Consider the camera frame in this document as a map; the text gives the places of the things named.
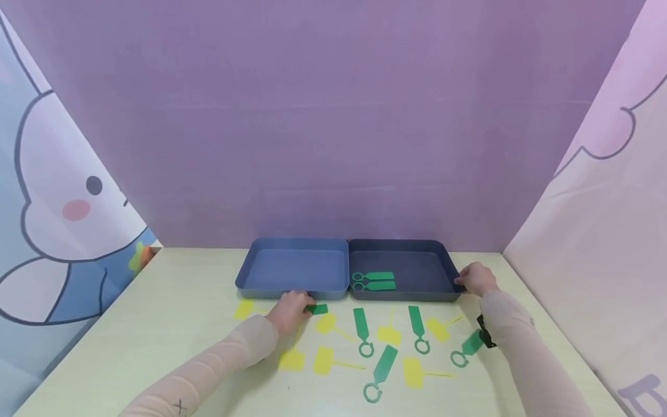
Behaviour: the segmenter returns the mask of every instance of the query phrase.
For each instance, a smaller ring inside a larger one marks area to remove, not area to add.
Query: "hand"
[[[284,336],[292,333],[305,319],[313,315],[303,310],[308,304],[315,304],[315,300],[307,292],[286,292],[266,318],[278,330],[278,335]]]
[[[466,266],[460,275],[454,280],[454,283],[465,286],[476,296],[482,297],[489,291],[499,290],[494,273],[480,262],[473,262]]]

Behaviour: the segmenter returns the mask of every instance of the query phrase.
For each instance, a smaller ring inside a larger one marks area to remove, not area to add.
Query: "curtain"
[[[648,0],[504,252],[619,403],[667,416],[667,3]]]
[[[0,13],[0,416],[113,303],[154,241]]]

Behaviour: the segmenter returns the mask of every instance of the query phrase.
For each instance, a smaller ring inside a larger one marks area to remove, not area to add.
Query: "forearm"
[[[164,376],[135,398],[122,417],[191,416],[232,372],[269,356],[278,332],[263,316],[254,316],[226,338]]]
[[[583,395],[535,330],[530,313],[513,297],[482,297],[484,323],[505,355],[528,417],[589,417]]]

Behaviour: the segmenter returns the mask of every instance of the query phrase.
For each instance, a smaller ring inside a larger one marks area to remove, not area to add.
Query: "dark blue tray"
[[[350,284],[348,243],[342,239],[259,238],[236,277],[246,298],[278,299],[305,290],[316,300],[340,300]]]
[[[350,273],[393,272],[395,290],[350,288],[358,300],[454,302],[465,290],[454,283],[459,273],[436,240],[354,239],[349,242]]]

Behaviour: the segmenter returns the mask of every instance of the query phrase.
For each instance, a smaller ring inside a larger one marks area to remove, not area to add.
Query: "purple backdrop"
[[[166,246],[502,250],[637,0],[2,0]]]

